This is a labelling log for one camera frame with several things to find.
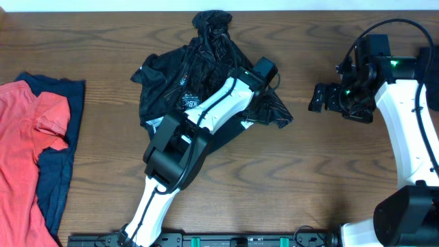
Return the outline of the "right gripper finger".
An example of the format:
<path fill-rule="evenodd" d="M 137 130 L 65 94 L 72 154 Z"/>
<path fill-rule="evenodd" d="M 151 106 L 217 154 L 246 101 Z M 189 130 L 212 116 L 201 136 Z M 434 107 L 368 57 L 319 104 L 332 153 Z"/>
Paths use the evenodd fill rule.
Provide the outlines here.
<path fill-rule="evenodd" d="M 308 111 L 321 113 L 323 108 L 324 100 L 313 97 L 309 103 Z"/>
<path fill-rule="evenodd" d="M 313 92 L 313 99 L 325 99 L 326 89 L 327 89 L 326 84 L 322 84 L 322 83 L 317 84 Z"/>

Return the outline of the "black patterned sports jersey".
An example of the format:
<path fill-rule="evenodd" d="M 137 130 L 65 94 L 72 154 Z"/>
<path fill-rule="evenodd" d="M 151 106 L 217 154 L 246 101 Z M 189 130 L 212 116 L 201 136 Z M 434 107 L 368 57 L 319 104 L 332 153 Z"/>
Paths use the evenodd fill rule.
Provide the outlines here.
<path fill-rule="evenodd" d="M 263 74 L 231 40 L 232 14 L 223 10 L 199 12 L 192 20 L 198 36 L 181 48 L 149 55 L 130 78 L 142 86 L 140 124 L 153 137 L 165 114 L 196 107 L 216 93 L 235 67 Z"/>

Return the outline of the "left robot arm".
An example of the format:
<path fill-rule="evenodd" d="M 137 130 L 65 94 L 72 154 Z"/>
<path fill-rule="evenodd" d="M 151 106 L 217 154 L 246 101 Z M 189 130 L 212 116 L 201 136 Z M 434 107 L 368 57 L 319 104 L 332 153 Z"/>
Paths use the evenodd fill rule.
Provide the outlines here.
<path fill-rule="evenodd" d="M 234 73 L 198 106 L 163 117 L 143 155 L 145 189 L 132 221 L 120 231 L 121 246 L 151 246 L 158 239 L 173 199 L 197 176 L 214 134 L 231 117 L 255 106 L 277 74 L 242 67 Z"/>

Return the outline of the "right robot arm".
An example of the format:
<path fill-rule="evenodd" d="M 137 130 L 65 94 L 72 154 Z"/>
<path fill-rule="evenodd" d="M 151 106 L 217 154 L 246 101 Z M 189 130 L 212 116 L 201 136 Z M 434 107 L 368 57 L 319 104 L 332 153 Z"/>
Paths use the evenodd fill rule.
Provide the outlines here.
<path fill-rule="evenodd" d="M 438 136 L 416 65 L 410 57 L 369 56 L 343 68 L 341 83 L 315 86 L 312 112 L 369 124 L 379 110 L 396 162 L 396 192 L 372 218 L 341 225 L 339 246 L 438 245 Z"/>

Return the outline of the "black garment at right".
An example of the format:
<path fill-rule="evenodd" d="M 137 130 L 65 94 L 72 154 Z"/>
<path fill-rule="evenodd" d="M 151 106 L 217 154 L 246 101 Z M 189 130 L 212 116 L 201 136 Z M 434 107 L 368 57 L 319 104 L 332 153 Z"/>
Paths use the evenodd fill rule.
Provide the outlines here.
<path fill-rule="evenodd" d="M 429 59 L 429 48 L 421 47 L 417 56 L 417 74 L 422 76 Z M 430 109 L 438 111 L 438 46 L 434 47 L 434 59 L 430 62 L 430 69 L 423 77 L 425 79 L 426 100 Z"/>

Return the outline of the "navy blue shirt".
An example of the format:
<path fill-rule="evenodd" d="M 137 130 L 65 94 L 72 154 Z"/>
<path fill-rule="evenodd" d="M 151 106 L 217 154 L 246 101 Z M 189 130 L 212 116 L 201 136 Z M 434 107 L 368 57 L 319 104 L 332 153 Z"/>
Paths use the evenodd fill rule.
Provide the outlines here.
<path fill-rule="evenodd" d="M 17 80 L 26 81 L 35 95 L 40 95 L 42 92 L 55 93 L 66 97 L 69 103 L 71 118 L 64 136 L 64 141 L 69 147 L 60 151 L 47 148 L 38 160 L 40 168 L 36 186 L 38 207 L 45 219 L 45 226 L 49 234 L 54 239 L 58 239 L 58 231 L 73 174 L 74 156 L 84 110 L 86 82 L 84 80 L 72 81 L 66 78 L 55 79 L 45 75 L 32 75 L 28 72 L 20 73 Z"/>

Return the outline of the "red shirt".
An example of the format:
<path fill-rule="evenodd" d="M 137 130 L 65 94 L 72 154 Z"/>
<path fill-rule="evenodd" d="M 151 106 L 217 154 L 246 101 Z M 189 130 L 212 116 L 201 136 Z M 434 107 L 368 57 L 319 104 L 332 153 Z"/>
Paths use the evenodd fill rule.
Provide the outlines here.
<path fill-rule="evenodd" d="M 64 96 L 35 95 L 23 80 L 1 85 L 2 246 L 56 246 L 38 207 L 37 162 L 47 148 L 68 147 L 70 117 Z"/>

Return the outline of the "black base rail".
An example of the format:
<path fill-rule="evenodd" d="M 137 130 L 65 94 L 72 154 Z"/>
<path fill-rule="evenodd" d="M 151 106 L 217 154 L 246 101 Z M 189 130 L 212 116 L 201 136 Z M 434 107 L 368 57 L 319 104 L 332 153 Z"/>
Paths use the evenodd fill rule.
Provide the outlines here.
<path fill-rule="evenodd" d="M 129 242 L 121 233 L 106 235 L 71 235 L 68 247 L 122 247 Z M 162 233 L 152 247 L 331 247 L 340 246 L 334 234 L 312 230 L 292 235 L 188 235 Z"/>

